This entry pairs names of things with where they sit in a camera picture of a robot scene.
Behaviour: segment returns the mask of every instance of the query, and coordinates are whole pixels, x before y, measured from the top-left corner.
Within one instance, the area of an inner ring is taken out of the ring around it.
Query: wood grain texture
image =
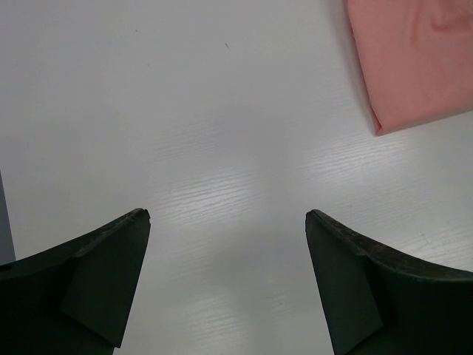
[[[473,114],[374,138],[341,3],[0,4],[18,258],[152,215],[117,354],[331,354],[314,208],[473,271]]]

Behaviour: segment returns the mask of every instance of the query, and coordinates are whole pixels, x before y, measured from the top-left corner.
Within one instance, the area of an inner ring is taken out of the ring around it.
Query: gray object edge
[[[8,219],[7,200],[3,190],[0,172],[0,265],[15,261],[10,221]]]

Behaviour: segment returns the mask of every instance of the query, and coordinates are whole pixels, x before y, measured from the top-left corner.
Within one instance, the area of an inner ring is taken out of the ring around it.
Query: pink cloth
[[[347,0],[377,135],[473,109],[473,0]]]

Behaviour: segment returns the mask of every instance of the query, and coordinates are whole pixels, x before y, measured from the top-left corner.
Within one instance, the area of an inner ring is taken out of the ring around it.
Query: folded towel
[[[473,0],[347,0],[377,135],[473,109]]]

